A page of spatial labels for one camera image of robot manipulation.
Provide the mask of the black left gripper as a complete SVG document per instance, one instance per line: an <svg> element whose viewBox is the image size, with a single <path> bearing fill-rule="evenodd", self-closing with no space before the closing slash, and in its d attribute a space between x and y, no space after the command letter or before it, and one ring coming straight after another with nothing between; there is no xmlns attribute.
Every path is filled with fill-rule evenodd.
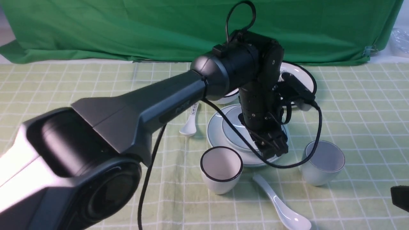
<svg viewBox="0 0 409 230"><path fill-rule="evenodd" d="M242 108L239 119L249 131L261 157L267 160L288 153L279 94L253 80L239 88L239 101Z"/></svg>

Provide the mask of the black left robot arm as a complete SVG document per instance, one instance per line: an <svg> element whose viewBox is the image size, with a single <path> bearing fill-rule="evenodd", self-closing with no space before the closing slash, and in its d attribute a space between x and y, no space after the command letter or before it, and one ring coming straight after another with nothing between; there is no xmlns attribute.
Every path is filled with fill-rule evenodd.
<svg viewBox="0 0 409 230"><path fill-rule="evenodd" d="M287 153L273 91L283 55L273 38L236 30L185 73L22 123L1 157L1 229L83 230L112 216L134 195L140 163L152 165L152 134L199 100L235 89L262 158Z"/></svg>

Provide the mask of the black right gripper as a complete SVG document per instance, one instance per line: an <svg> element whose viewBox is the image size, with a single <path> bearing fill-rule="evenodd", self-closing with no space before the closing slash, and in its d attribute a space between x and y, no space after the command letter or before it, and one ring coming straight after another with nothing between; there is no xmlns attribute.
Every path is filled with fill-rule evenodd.
<svg viewBox="0 0 409 230"><path fill-rule="evenodd" d="M409 186L392 186L390 196L394 206L409 212Z"/></svg>

